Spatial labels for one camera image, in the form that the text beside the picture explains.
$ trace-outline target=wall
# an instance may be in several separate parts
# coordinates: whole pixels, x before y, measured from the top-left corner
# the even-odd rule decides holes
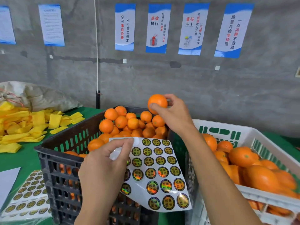
[[[213,57],[225,6],[254,2],[239,59]],[[114,50],[118,2],[137,3],[134,52]],[[145,53],[148,3],[172,3],[166,54]],[[201,56],[178,55],[184,3],[211,2]],[[60,3],[65,47],[43,45],[37,4]],[[8,4],[17,46],[0,45],[0,81],[47,85],[95,106],[93,0],[0,0]],[[101,107],[146,107],[154,93],[174,93],[194,118],[300,137],[300,0],[97,0]],[[220,71],[214,71],[219,65]]]

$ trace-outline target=notice on wall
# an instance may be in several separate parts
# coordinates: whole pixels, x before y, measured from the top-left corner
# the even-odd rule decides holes
[[[149,4],[146,53],[167,51],[171,4]]]
[[[178,54],[200,55],[209,3],[185,4]]]
[[[215,57],[239,58],[253,8],[251,3],[227,4]]]
[[[65,46],[60,5],[39,5],[38,8],[45,46]]]
[[[4,5],[0,5],[0,43],[16,44],[9,7]]]
[[[133,51],[136,4],[115,4],[115,49]]]

